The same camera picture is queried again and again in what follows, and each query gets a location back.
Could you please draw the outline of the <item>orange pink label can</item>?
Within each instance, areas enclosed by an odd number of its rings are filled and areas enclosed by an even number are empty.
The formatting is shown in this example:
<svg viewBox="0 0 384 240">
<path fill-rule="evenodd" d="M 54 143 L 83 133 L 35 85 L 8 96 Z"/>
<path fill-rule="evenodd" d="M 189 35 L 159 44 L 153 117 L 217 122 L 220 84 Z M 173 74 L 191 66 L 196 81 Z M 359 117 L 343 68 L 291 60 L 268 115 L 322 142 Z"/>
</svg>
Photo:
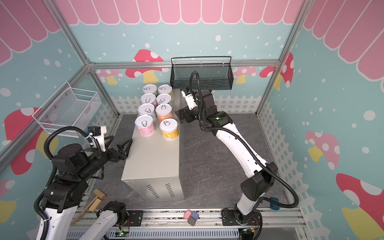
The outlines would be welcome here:
<svg viewBox="0 0 384 240">
<path fill-rule="evenodd" d="M 173 109 L 172 109 L 172 106 L 169 104 L 160 104 L 156 107 L 155 111 L 160 123 L 165 119 L 173 118 L 173 113 L 172 113 Z"/>
</svg>

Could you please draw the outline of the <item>green label can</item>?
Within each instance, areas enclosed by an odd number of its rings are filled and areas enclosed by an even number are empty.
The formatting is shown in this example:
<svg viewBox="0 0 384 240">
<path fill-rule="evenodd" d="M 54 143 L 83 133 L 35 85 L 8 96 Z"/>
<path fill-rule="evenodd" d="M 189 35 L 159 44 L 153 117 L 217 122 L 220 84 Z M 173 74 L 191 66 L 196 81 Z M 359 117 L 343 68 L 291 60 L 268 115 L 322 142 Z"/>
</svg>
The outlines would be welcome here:
<svg viewBox="0 0 384 240">
<path fill-rule="evenodd" d="M 173 88 L 170 85 L 161 85 L 158 87 L 158 93 L 173 96 Z"/>
</svg>

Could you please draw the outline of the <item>teal label can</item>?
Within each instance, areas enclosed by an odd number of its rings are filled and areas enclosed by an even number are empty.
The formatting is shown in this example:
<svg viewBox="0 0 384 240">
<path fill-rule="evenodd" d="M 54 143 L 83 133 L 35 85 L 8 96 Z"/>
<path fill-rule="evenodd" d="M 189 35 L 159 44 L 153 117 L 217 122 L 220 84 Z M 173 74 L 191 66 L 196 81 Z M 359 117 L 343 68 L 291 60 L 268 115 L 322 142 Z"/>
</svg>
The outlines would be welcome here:
<svg viewBox="0 0 384 240">
<path fill-rule="evenodd" d="M 156 108 L 153 104 L 142 104 L 138 107 L 138 114 L 139 114 L 139 116 L 149 115 L 154 119 L 154 121 L 156 121 L 157 120 L 157 114 L 156 114 L 155 109 Z"/>
<path fill-rule="evenodd" d="M 158 93 L 158 87 L 156 85 L 153 85 L 153 84 L 148 84 L 148 85 L 145 85 L 143 88 L 143 93 L 144 94 L 154 94 L 155 96 L 157 96 L 159 93 Z"/>
</svg>

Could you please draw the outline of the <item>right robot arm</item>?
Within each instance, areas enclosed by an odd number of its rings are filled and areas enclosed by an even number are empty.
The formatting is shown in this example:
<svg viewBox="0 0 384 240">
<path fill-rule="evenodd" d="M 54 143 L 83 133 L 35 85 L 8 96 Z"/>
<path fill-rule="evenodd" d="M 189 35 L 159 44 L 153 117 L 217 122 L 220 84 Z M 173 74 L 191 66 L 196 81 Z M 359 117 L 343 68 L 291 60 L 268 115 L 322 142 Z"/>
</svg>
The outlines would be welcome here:
<svg viewBox="0 0 384 240">
<path fill-rule="evenodd" d="M 247 224 L 257 212 L 262 202 L 269 202 L 278 207 L 293 209 L 299 205 L 299 196 L 295 190 L 277 174 L 275 163 L 268 163 L 247 143 L 238 131 L 230 116 L 218 111 L 211 91 L 203 91 L 199 73 L 193 71 L 189 86 L 182 90 L 187 106 L 176 111 L 182 123 L 198 121 L 200 129 L 212 133 L 225 144 L 242 166 L 247 180 L 241 183 L 242 196 L 234 207 L 233 216 L 240 225 Z M 265 193 L 279 182 L 293 196 L 290 204 L 282 204 L 265 197 Z"/>
</svg>

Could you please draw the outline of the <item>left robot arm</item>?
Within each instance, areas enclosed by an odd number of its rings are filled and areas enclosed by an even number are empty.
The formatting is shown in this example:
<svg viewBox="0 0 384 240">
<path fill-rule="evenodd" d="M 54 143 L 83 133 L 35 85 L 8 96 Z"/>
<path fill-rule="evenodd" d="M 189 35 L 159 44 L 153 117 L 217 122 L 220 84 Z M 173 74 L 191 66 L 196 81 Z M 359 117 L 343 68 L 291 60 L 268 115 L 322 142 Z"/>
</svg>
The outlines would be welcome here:
<svg viewBox="0 0 384 240">
<path fill-rule="evenodd" d="M 59 134 L 69 131 L 83 136 L 89 142 L 89 148 L 70 144 L 53 155 L 50 150 L 51 142 Z M 133 139 L 121 142 L 115 150 L 110 148 L 114 136 L 105 137 L 105 133 L 104 126 L 91 126 L 86 132 L 75 126 L 66 126 L 54 131 L 46 139 L 44 152 L 53 169 L 43 192 L 34 203 L 34 210 L 41 218 L 38 240 L 64 240 L 89 187 L 88 180 L 106 163 L 127 159 Z"/>
</svg>

